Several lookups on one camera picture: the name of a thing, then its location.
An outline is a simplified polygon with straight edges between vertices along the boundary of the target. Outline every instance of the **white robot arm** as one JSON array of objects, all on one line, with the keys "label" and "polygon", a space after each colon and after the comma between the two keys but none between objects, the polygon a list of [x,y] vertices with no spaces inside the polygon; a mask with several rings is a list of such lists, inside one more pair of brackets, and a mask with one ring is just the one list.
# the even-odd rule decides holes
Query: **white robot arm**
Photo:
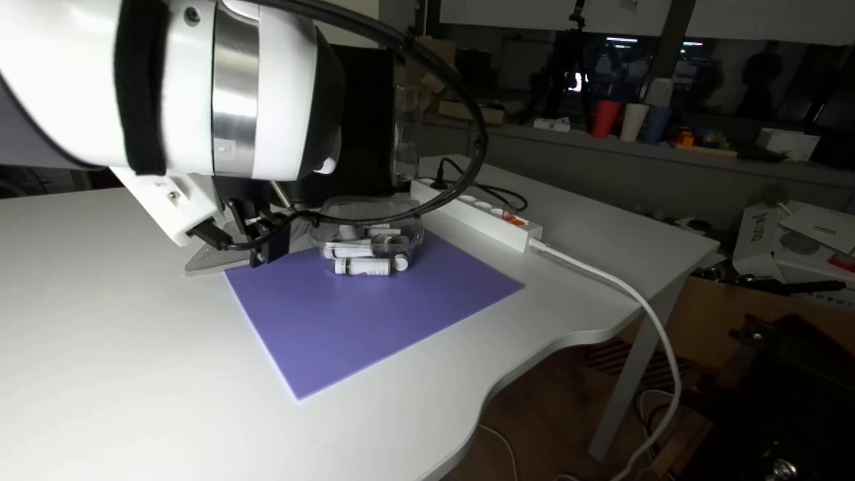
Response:
[{"label": "white robot arm", "polygon": [[[416,52],[461,91],[408,38],[312,0],[0,0],[0,75],[59,149],[111,169],[174,242],[228,249],[198,178],[298,182],[340,163],[348,84],[312,18]],[[465,102],[481,126],[476,166],[457,191],[397,218],[476,178],[485,133]]]}]

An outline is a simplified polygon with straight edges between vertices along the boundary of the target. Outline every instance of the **white table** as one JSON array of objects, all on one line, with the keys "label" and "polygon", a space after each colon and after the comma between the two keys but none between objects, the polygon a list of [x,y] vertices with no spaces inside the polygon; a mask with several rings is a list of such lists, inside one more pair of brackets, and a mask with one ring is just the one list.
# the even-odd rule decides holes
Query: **white table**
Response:
[{"label": "white table", "polygon": [[[714,249],[497,169],[483,178],[528,195],[557,249],[650,296]],[[623,293],[551,258],[441,214],[427,225],[527,287],[293,400],[228,281],[183,278],[193,251],[174,249],[129,191],[0,202],[0,479],[436,479],[465,455],[491,393],[636,314]]]}]

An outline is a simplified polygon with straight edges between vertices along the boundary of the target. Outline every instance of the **cup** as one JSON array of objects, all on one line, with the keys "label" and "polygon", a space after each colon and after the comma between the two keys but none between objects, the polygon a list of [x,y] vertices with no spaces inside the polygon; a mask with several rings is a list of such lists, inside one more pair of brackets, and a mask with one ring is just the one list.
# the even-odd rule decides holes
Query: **cup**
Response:
[{"label": "cup", "polygon": [[643,143],[659,143],[662,137],[666,137],[667,122],[670,122],[670,110],[651,103],[647,110],[647,120],[643,120],[643,128],[640,128],[640,141]]},{"label": "cup", "polygon": [[619,115],[619,102],[615,99],[595,102],[590,137],[606,139],[616,126],[616,115]]},{"label": "cup", "polygon": [[619,139],[623,141],[636,141],[647,118],[647,103],[628,103],[623,111],[623,128],[619,128]]}]

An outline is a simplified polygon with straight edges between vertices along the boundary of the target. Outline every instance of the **purple mat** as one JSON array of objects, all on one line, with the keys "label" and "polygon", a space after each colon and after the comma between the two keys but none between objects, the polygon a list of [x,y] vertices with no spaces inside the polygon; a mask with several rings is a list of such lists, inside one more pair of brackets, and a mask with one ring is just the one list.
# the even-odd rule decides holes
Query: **purple mat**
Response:
[{"label": "purple mat", "polygon": [[517,281],[429,234],[396,278],[337,278],[318,251],[228,278],[296,397],[511,296]]}]

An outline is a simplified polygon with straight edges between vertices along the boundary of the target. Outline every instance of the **white cable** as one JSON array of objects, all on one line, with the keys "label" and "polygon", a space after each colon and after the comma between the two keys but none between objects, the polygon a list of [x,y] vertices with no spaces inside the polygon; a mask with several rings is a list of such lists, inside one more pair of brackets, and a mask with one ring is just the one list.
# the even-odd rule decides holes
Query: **white cable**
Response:
[{"label": "white cable", "polygon": [[555,258],[561,258],[561,262],[567,262],[567,263],[571,263],[571,267],[576,267],[576,269],[586,269],[586,271],[590,271],[590,274],[595,274],[595,278],[616,285],[616,287],[624,292],[628,296],[634,296],[634,298],[640,304],[640,310],[650,314],[651,325],[658,329],[658,333],[659,333],[659,340],[662,340],[662,350],[666,350],[666,358],[667,358],[667,366],[670,366],[670,376],[674,376],[674,397],[670,397],[670,402],[667,402],[667,408],[666,408],[662,422],[659,422],[659,425],[651,429],[651,436],[634,452],[634,456],[624,463],[624,468],[611,479],[611,481],[623,481],[623,479],[628,479],[628,475],[634,473],[634,464],[638,463],[638,456],[643,456],[643,452],[651,448],[651,446],[662,437],[662,432],[666,432],[667,425],[674,422],[674,414],[676,414],[678,400],[682,400],[684,382],[682,382],[682,376],[678,376],[678,366],[676,366],[676,354],[674,354],[667,330],[666,330],[659,314],[650,306],[650,301],[647,301],[631,283],[624,283],[624,281],[619,281],[619,278],[615,278],[615,274],[610,274],[610,271],[603,271],[603,269],[599,269],[599,267],[594,267],[594,263],[586,263],[586,262],[580,262],[580,258],[575,258],[575,255],[568,255],[568,254],[564,254],[564,251],[555,251],[555,249],[551,249],[551,245],[545,245],[545,242],[539,242],[539,241],[533,241],[533,237],[528,241],[528,245],[532,245],[533,251],[551,254],[551,255],[555,255]]},{"label": "white cable", "polygon": [[511,475],[513,475],[513,481],[517,481],[516,455],[513,455],[511,440],[508,440],[499,429],[493,429],[493,426],[489,426],[489,425],[479,425],[479,429],[483,429],[483,432],[489,432],[489,436],[493,436],[497,440],[504,442],[504,452],[508,452],[508,459],[511,459]]}]

